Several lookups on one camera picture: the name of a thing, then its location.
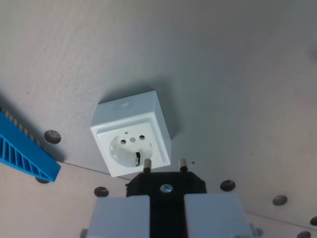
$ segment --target white socket housing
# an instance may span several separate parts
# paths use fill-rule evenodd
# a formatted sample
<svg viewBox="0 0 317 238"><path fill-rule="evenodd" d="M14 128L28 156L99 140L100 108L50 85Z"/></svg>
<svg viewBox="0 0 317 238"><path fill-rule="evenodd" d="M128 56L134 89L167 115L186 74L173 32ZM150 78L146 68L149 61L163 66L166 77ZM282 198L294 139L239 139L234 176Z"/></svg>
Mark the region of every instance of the white socket housing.
<svg viewBox="0 0 317 238"><path fill-rule="evenodd" d="M90 129L112 177L142 171L145 159L151 159L152 169L171 163L156 91L98 104Z"/></svg>

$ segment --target white block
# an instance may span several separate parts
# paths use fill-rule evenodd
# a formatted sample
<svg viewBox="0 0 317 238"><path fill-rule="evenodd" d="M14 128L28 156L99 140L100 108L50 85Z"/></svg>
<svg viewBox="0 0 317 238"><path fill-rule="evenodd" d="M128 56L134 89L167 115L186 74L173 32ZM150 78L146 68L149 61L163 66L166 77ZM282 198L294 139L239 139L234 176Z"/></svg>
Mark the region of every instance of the white block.
<svg viewBox="0 0 317 238"><path fill-rule="evenodd" d="M186 194L188 238L253 238L236 193Z"/></svg>
<svg viewBox="0 0 317 238"><path fill-rule="evenodd" d="M171 140L155 91L99 104L91 131L112 177L142 171L145 159L152 168L171 163Z"/></svg>
<svg viewBox="0 0 317 238"><path fill-rule="evenodd" d="M87 238L132 237L150 237L150 197L99 198Z"/></svg>

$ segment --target blue ridged part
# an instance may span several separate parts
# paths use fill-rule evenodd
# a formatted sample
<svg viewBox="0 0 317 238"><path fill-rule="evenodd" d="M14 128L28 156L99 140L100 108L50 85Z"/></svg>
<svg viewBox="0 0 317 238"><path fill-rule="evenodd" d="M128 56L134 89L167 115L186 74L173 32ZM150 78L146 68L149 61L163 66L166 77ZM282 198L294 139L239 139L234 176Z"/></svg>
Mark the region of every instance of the blue ridged part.
<svg viewBox="0 0 317 238"><path fill-rule="evenodd" d="M0 162L54 182L60 165L0 113Z"/></svg>

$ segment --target metal pin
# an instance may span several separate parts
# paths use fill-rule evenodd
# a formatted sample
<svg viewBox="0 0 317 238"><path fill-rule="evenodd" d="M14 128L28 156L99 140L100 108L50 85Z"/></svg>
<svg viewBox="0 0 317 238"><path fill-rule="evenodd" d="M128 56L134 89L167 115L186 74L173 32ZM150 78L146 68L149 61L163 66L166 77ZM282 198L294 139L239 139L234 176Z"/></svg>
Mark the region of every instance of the metal pin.
<svg viewBox="0 0 317 238"><path fill-rule="evenodd" d="M18 126L18 121L17 121L17 119L13 119L13 124L15 125L15 126Z"/></svg>
<svg viewBox="0 0 317 238"><path fill-rule="evenodd" d="M140 152L136 152L135 154L137 155L137 158L135 159L135 165L139 166L140 165L140 159L141 159Z"/></svg>
<svg viewBox="0 0 317 238"><path fill-rule="evenodd" d="M145 159L144 160L144 168L143 172L145 173L150 173L152 168L152 161L150 159Z"/></svg>
<svg viewBox="0 0 317 238"><path fill-rule="evenodd" d="M9 115L9 120L10 122L13 122L13 116L11 114Z"/></svg>
<svg viewBox="0 0 317 238"><path fill-rule="evenodd" d="M23 132L24 132L24 134L25 134L26 136L29 136L29 135L28 135L28 130L27 130L27 128L23 128Z"/></svg>
<svg viewBox="0 0 317 238"><path fill-rule="evenodd" d="M35 139L35 143L40 147L41 146L41 143L38 139Z"/></svg>
<svg viewBox="0 0 317 238"><path fill-rule="evenodd" d="M34 142L34 136L32 134L29 134L29 138Z"/></svg>
<svg viewBox="0 0 317 238"><path fill-rule="evenodd" d="M181 172L187 172L188 171L186 159L180 159L179 160L179 167L180 167L180 171Z"/></svg>
<svg viewBox="0 0 317 238"><path fill-rule="evenodd" d="M10 116L8 111L5 111L4 115L5 115L6 118L9 118L9 116Z"/></svg>

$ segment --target socket outlet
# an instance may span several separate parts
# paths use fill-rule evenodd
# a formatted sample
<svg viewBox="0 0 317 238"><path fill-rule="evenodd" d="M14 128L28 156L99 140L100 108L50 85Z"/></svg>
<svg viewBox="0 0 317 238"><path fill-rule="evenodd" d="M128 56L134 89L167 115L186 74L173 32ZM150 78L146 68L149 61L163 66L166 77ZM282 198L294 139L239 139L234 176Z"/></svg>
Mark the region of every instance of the socket outlet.
<svg viewBox="0 0 317 238"><path fill-rule="evenodd" d="M156 91L98 104L90 127L112 177L170 165L171 140Z"/></svg>

